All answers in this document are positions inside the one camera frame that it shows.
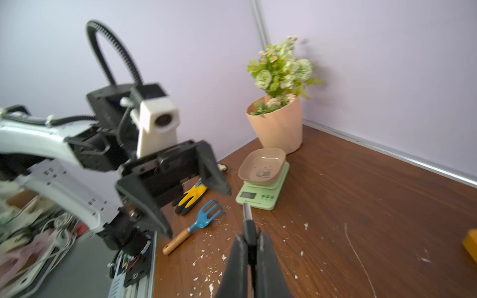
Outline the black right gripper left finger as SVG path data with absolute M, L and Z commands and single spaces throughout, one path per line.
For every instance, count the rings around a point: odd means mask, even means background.
M 248 297 L 248 246 L 236 235 L 216 298 Z

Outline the green electronic kitchen scale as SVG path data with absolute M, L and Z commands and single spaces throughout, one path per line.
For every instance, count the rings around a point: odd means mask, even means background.
M 289 163 L 286 161 L 279 173 L 278 179 L 269 186 L 259 186 L 244 182 L 242 188 L 236 196 L 236 203 L 249 204 L 256 209 L 272 211 L 278 201 L 279 194 L 284 185 L 289 171 Z

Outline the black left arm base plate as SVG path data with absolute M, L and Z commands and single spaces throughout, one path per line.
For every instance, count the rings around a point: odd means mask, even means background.
M 146 235 L 150 240 L 150 245 L 144 254 L 132 257 L 123 251 L 118 250 L 113 257 L 112 262 L 108 264 L 109 278 L 114 279 L 117 276 L 123 276 L 125 278 L 125 288 L 137 284 L 142 278 L 145 278 L 150 273 L 155 234 L 148 231 Z

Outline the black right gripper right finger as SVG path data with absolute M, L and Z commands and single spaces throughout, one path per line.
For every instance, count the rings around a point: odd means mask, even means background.
M 257 242 L 257 262 L 255 266 L 256 298 L 291 298 L 284 274 L 267 233 L 261 233 Z

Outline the orange power strip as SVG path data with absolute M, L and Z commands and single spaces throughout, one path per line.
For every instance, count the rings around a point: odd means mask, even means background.
M 477 229 L 470 229 L 462 241 L 462 245 L 466 252 L 477 262 Z

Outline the beige panda scale bowl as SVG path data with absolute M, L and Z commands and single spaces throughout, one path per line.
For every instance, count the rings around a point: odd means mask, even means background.
M 286 154 L 282 149 L 258 149 L 249 154 L 238 170 L 238 177 L 254 185 L 273 184 L 282 171 Z

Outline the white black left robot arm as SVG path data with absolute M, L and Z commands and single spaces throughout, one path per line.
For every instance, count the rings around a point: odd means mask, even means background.
M 71 213 L 112 250 L 143 254 L 148 231 L 172 237 L 163 206 L 200 177 L 231 194 L 206 141 L 179 142 L 178 108 L 145 84 L 127 49 L 98 21 L 86 33 L 108 85 L 88 93 L 93 115 L 40 119 L 22 105 L 1 110 L 1 179 Z

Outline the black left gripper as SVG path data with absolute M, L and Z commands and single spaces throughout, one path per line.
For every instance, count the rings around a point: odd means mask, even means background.
M 142 228 L 171 239 L 173 231 L 161 208 L 182 196 L 182 184 L 195 176 L 209 189 L 230 196 L 232 189 L 206 141 L 187 140 L 159 152 L 136 157 L 139 131 L 130 112 L 146 99 L 168 97 L 158 84 L 110 85 L 87 94 L 98 121 L 96 134 L 106 141 L 100 157 L 119 170 L 116 191 L 141 211 Z

